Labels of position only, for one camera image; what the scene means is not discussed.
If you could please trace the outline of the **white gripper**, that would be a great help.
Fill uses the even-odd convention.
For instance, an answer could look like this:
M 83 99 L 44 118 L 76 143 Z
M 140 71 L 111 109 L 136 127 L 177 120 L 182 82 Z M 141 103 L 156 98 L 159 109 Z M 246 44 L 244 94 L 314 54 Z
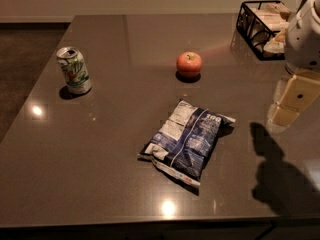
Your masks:
M 285 38 L 285 61 L 291 72 L 306 69 L 320 72 L 320 0 L 303 0 L 291 19 Z M 287 127 L 320 95 L 320 80 L 293 75 L 279 105 L 269 109 L 271 123 Z

